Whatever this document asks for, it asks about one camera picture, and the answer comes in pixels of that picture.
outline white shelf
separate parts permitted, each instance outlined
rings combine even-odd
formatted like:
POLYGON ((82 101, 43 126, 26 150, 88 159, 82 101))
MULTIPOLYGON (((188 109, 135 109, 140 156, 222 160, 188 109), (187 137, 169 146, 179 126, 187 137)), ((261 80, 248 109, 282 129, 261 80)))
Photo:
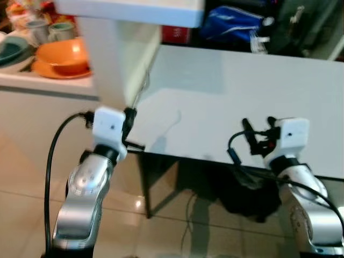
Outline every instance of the white shelf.
POLYGON ((59 13, 80 17, 198 27, 204 0, 55 0, 59 13))
POLYGON ((73 80, 53 80, 38 76, 36 73, 0 73, 1 87, 13 87, 17 90, 42 90, 60 92, 65 94, 76 94, 84 96, 97 96, 95 87, 92 85, 92 77, 73 80))

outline table top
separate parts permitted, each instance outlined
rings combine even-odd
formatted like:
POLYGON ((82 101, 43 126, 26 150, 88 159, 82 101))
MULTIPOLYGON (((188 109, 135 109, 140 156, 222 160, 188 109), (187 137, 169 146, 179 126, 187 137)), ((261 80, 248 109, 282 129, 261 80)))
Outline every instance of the table top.
MULTIPOLYGON (((343 72, 339 62, 161 46, 128 138, 149 153, 232 163, 227 143, 242 118, 261 131, 268 116, 304 117, 300 162, 343 178, 343 72)), ((243 137, 233 146, 244 165, 263 167, 243 137)))
POLYGON ((56 0, 59 13, 131 22, 199 27, 204 0, 56 0))

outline orange bowl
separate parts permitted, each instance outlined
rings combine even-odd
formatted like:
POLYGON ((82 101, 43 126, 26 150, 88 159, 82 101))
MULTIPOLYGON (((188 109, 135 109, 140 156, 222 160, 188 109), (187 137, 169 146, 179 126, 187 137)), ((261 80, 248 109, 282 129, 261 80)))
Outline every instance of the orange bowl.
POLYGON ((36 56, 58 73, 77 74, 88 69, 88 54, 82 39, 56 41, 41 45, 36 56))

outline blue bag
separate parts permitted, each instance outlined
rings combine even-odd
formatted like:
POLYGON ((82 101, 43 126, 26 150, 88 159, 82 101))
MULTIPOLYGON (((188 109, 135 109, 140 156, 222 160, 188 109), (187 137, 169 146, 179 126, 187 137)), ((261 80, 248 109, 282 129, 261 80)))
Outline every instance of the blue bag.
POLYGON ((258 31, 264 17, 239 8, 220 6, 210 11, 199 34, 212 41, 250 42, 250 32, 258 31))

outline cable connector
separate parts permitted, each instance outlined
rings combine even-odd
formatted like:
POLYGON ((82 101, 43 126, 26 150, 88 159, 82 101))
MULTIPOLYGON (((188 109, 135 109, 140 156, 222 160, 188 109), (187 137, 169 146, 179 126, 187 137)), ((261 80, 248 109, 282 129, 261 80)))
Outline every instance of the cable connector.
POLYGON ((94 111, 87 111, 86 113, 83 113, 83 118, 86 121, 85 127, 87 129, 91 129, 93 127, 93 122, 95 120, 95 113, 94 111))
POLYGON ((126 107, 124 110, 124 114, 125 114, 125 121, 123 124, 123 135, 122 135, 123 142, 127 139, 128 134, 130 133, 130 130, 134 126, 134 120, 137 114, 137 110, 131 107, 126 107))
POLYGON ((278 140, 281 135, 281 128, 280 127, 274 127, 271 129, 268 129, 266 131, 261 132, 262 135, 268 137, 270 140, 278 140))
POLYGON ((227 150, 229 156, 232 158, 234 164, 236 166, 240 166, 241 165, 241 160, 239 158, 239 156, 237 155, 237 152, 233 149, 233 148, 229 148, 227 150))

